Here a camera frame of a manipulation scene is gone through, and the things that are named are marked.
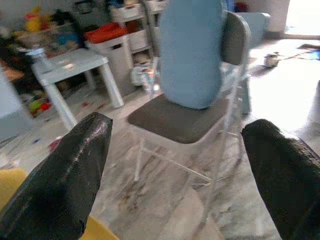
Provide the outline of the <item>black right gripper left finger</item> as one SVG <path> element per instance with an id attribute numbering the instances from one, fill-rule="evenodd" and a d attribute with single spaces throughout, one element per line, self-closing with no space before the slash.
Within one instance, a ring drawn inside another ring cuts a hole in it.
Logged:
<path id="1" fill-rule="evenodd" d="M 93 112 L 61 138 L 0 212 L 3 240 L 78 240 L 101 185 L 113 121 Z"/>

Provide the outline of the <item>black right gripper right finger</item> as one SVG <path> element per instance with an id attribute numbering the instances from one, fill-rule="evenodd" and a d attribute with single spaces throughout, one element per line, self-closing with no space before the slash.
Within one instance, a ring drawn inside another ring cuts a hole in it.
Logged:
<path id="1" fill-rule="evenodd" d="M 241 136 L 259 194 L 283 240 L 320 238 L 320 157 L 266 119 Z"/>

